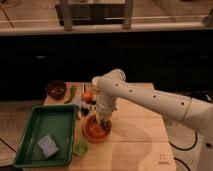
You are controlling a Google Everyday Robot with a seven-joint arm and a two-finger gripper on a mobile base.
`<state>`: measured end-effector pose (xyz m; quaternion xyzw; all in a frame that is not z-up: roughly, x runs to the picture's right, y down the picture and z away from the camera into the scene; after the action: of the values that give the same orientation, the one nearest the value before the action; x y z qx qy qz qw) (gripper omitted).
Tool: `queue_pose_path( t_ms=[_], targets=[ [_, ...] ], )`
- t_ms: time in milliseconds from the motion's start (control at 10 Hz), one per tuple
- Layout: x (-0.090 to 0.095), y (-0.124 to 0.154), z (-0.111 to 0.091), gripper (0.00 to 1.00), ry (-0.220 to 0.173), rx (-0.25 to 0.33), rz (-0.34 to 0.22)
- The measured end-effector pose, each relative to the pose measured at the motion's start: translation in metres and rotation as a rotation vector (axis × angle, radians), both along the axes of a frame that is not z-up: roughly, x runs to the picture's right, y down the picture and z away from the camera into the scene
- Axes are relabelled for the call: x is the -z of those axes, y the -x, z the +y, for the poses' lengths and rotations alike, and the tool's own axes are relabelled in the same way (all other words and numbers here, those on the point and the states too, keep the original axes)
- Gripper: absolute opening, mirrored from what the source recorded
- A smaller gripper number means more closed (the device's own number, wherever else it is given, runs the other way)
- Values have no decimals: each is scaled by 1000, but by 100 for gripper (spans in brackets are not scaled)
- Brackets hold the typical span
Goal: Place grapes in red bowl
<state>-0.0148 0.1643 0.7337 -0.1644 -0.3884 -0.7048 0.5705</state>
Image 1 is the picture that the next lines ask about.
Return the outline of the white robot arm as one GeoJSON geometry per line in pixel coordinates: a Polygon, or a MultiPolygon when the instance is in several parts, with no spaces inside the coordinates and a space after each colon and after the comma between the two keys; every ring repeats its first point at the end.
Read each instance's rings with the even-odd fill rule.
{"type": "Polygon", "coordinates": [[[111,118],[117,98],[179,121],[203,136],[196,171],[213,171],[213,103],[127,83],[121,69],[94,77],[92,84],[100,91],[95,108],[98,122],[111,118]]]}

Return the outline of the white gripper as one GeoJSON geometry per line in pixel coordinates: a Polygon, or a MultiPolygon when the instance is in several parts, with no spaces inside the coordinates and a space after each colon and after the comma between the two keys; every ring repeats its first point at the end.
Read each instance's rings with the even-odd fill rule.
{"type": "Polygon", "coordinates": [[[98,100],[96,102],[95,115],[97,119],[97,124],[100,128],[103,127],[105,130],[111,129],[110,118],[115,110],[116,110],[115,101],[98,100]]]}

